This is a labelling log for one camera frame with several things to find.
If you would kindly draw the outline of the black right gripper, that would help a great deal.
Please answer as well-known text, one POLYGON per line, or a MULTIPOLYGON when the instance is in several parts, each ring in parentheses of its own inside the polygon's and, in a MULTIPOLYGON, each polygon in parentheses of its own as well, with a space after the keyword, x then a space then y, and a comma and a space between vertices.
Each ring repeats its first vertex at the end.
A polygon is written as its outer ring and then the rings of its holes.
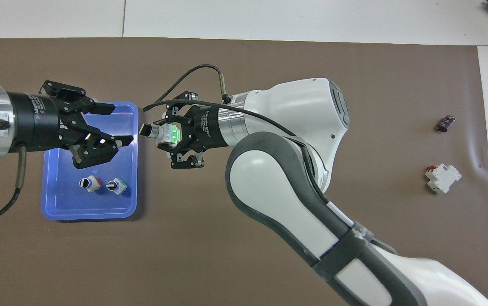
POLYGON ((202 157, 207 149, 223 147, 223 136, 219 128, 217 107, 199 107, 198 94, 181 92, 166 105, 168 122, 191 124, 193 141, 178 142, 170 146, 171 167, 173 169, 196 169, 205 166, 202 157))

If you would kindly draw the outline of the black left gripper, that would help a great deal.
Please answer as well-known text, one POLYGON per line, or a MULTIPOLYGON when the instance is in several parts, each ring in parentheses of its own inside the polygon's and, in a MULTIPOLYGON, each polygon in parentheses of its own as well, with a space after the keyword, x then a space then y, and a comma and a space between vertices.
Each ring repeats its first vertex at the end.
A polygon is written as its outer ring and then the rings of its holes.
POLYGON ((17 120, 9 153, 16 153, 19 145, 24 145, 28 152, 63 148, 71 152, 74 167, 84 169, 110 162, 119 148, 129 146, 134 140, 133 135, 104 133, 83 118, 63 120, 60 139, 62 113, 108 116, 115 110, 112 103, 88 97, 83 88, 45 81, 40 94, 7 94, 17 120))

